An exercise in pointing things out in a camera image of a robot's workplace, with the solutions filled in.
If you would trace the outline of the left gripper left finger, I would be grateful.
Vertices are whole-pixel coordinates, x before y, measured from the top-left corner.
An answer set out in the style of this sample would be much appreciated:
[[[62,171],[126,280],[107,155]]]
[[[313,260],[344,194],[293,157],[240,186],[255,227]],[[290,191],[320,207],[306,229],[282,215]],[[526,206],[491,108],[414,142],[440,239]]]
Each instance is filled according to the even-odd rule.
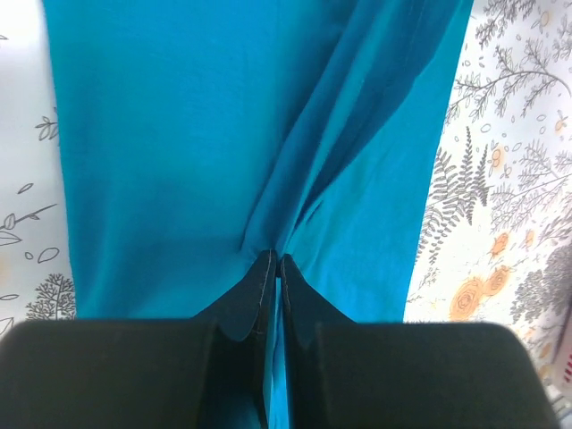
[[[186,319],[31,321],[1,342],[4,428],[265,428],[276,268]]]

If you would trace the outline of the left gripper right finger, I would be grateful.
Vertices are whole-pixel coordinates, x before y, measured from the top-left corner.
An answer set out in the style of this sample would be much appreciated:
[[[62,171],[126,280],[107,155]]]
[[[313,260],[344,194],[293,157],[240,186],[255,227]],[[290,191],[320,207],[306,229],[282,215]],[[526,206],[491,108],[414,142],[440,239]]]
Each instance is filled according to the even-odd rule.
[[[499,324],[360,324],[281,261],[294,428],[555,428],[519,339]]]

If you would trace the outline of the blue t shirt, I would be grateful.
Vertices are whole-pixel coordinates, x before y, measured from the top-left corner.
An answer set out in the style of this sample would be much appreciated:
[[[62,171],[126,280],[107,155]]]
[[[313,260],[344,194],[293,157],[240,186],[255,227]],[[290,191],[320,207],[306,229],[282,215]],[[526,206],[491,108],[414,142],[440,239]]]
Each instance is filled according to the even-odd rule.
[[[404,314],[469,1],[47,1],[80,318],[183,318],[258,254]]]

